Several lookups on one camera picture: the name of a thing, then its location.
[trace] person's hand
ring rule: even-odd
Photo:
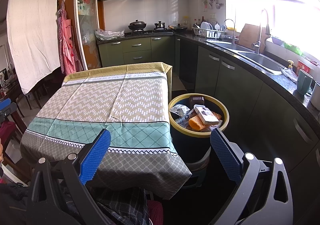
[[[1,144],[1,138],[0,138],[0,163],[3,161],[2,151],[3,151],[3,146]]]

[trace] teal mug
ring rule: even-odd
[[[313,77],[311,75],[306,73],[304,70],[300,70],[297,81],[297,91],[300,94],[305,95],[310,89],[312,80]]]

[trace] yellow trash can rim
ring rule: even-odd
[[[205,100],[209,100],[213,103],[215,103],[223,112],[224,115],[224,122],[223,125],[220,127],[220,130],[223,131],[226,129],[228,123],[229,123],[229,112],[227,110],[227,108],[225,107],[224,104],[222,104],[219,100],[208,96],[208,95],[204,95],[204,94],[200,94],[200,93],[188,93],[188,94],[183,94],[180,96],[175,97],[173,100],[170,101],[169,103],[169,120],[170,120],[170,124],[179,132],[181,132],[182,134],[191,136],[191,137],[197,137],[197,138],[207,138],[210,136],[211,132],[195,132],[195,131],[191,131],[188,130],[186,128],[183,128],[182,126],[180,126],[179,124],[177,124],[174,119],[171,116],[171,112],[170,112],[170,108],[172,108],[177,102],[179,102],[182,99],[186,99],[189,98],[190,96],[194,96],[194,95],[198,95],[198,96],[204,96]]]

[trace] tablecloth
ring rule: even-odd
[[[138,186],[170,199],[191,176],[171,141],[171,78],[172,66],[162,62],[66,76],[23,134],[23,158],[62,160],[107,129],[111,145],[90,185]]]

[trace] white dish rack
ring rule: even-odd
[[[203,36],[206,38],[215,38],[219,39],[222,33],[225,33],[223,31],[217,31],[217,30],[207,30],[202,28],[192,28],[195,35]]]

